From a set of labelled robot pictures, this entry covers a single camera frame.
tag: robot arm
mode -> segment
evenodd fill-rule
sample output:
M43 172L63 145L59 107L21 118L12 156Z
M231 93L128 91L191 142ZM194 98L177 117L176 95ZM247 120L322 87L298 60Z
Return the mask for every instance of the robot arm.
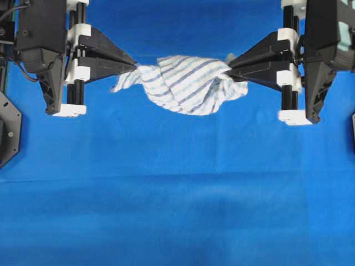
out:
M102 32L86 24L88 5L89 0L31 0L31 5L20 12L14 50L26 71L40 81L48 115L86 114L86 83L136 68L129 55ZM69 30L66 29L67 12ZM64 85L68 89L66 104L62 103Z
M354 70L355 2L283 0L282 8L284 28L231 62L233 69L228 74L235 81L253 81L280 91L278 117L287 125L317 124L337 72ZM299 37L302 18L306 19L306 33ZM301 64L305 69L302 78ZM298 110L302 87L306 109Z

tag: white plastic part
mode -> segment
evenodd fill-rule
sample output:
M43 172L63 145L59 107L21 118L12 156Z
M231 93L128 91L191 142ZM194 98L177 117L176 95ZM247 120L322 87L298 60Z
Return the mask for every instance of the white plastic part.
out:
M53 116L59 117L78 117L79 115L86 115L87 107L85 105L75 104L62 104L60 106L60 112Z
M306 118L305 110L284 110L278 112L278 119L288 126L306 126L312 123Z
M300 19L306 18L307 0L282 0L282 9L287 6L293 6L293 12L295 16L298 16Z
M291 85L292 91L302 93L302 80L301 74L294 64L290 64L289 70L278 71L276 74L277 85L280 87Z
M84 3L88 6L90 4L90 0L67 0L67 12L77 10L77 3Z
M89 24L76 24L68 31L68 42L72 44L72 48L79 45L80 35L91 37L91 25Z
M68 77L65 84L74 84L76 80L88 81L90 79L90 67L79 66L77 59L74 59L69 64Z
M300 36L294 29L282 28L277 31L277 40L289 40L291 45L291 52L295 54Z

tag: black metal plate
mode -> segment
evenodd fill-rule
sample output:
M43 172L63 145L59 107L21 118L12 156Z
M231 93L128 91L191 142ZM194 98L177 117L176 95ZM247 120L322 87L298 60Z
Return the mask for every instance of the black metal plate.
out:
M0 146L0 168L18 153L22 114L0 92L0 119L4 122L4 135Z
M354 140L355 140L355 115L353 115Z

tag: blue fabric surface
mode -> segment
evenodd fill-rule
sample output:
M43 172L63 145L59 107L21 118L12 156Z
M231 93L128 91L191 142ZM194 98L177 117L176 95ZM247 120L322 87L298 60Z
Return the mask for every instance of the blue fabric surface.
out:
M91 1L88 22L142 64L224 59L282 27L277 0ZM321 124L287 127L279 93L208 117L141 86L87 86L88 115L44 114L15 67L21 152L0 170L0 266L355 265L355 78L340 73Z

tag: blue and white striped cloth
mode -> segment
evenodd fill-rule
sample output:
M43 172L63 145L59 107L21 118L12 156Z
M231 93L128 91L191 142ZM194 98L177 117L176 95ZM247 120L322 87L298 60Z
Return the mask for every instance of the blue and white striped cloth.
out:
M231 68L218 59L172 56L158 66L138 66L122 74L112 92L142 84L155 104L186 115L210 115L225 101L248 93L247 82L235 83L224 74Z

